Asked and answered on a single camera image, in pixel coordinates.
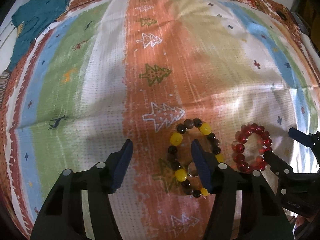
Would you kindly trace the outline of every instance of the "green stripe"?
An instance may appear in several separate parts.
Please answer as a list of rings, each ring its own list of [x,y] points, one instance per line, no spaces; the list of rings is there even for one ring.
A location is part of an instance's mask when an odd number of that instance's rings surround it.
[[[49,64],[40,92],[36,124],[31,127],[37,168],[45,198],[55,183],[58,175],[65,168],[79,171],[79,162],[73,155],[77,145],[77,131],[66,134],[64,128],[77,118],[75,107],[80,103],[85,70],[87,68],[96,30],[108,8],[109,2],[81,13],[71,24],[70,29],[61,40]],[[64,82],[65,73],[72,70],[70,81]],[[69,117],[61,120],[56,129],[48,130],[52,118],[63,115]]]

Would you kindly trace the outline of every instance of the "yellow bead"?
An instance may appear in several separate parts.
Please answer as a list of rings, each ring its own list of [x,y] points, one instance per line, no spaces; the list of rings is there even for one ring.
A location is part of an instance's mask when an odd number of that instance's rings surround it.
[[[205,197],[210,195],[209,192],[204,187],[200,191],[201,191],[202,195]]]
[[[199,128],[200,132],[202,132],[204,135],[209,135],[212,132],[211,126],[207,123],[204,122],[200,128]]]
[[[174,175],[176,176],[177,181],[183,182],[187,179],[188,175],[184,169],[177,170]]]
[[[174,132],[171,135],[170,142],[174,146],[178,146],[182,142],[183,136],[178,132]]]
[[[224,162],[224,161],[223,161],[222,153],[217,154],[217,155],[216,155],[216,158],[217,158],[217,160],[218,160],[219,163],[223,163],[223,162]]]

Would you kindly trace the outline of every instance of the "red beaded bracelet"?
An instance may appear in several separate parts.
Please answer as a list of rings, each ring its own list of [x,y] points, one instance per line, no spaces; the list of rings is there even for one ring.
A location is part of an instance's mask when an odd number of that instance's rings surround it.
[[[262,148],[259,150],[259,154],[256,157],[255,162],[251,163],[250,165],[245,161],[245,156],[243,155],[245,147],[244,144],[247,142],[248,137],[253,133],[260,136],[262,139]],[[237,168],[240,172],[243,173],[251,173],[254,170],[264,171],[266,169],[266,161],[261,156],[266,151],[272,152],[272,140],[269,138],[269,132],[264,129],[262,125],[257,125],[253,123],[251,125],[242,125],[241,131],[236,132],[236,141],[234,141],[231,145],[233,149],[233,160],[237,164]]]

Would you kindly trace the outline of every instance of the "bed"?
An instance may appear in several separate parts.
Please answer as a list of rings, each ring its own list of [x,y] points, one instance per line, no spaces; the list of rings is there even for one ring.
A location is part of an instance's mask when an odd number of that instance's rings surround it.
[[[123,239],[201,239],[214,195],[183,193],[167,161],[176,125],[209,123],[223,161],[236,169],[235,134],[255,122],[295,172],[317,172],[312,152],[287,134],[319,130],[320,72],[311,54],[289,10],[272,0],[69,0],[5,89],[0,183],[12,220],[29,238],[65,168],[87,170],[130,139],[132,161],[109,197]],[[254,136],[248,162],[258,154]],[[192,160],[194,138],[210,149],[188,131],[178,146],[182,165]],[[275,190],[269,167],[262,174]]]

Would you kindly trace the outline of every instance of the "cable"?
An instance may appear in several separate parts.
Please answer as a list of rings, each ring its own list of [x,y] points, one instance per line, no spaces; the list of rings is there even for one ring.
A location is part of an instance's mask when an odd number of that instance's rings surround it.
[[[4,33],[4,30],[9,26],[10,23],[12,23],[12,21],[10,21],[10,22],[7,24],[7,26],[4,27],[4,29],[3,29],[3,30],[1,31],[1,33],[0,33],[0,37],[1,37],[2,33]]]
[[[12,31],[9,33],[9,35],[5,38],[4,42],[1,44],[0,49],[3,47],[4,43],[6,42],[6,40],[9,38],[9,36],[11,35],[11,33],[14,31],[15,28],[12,29]]]

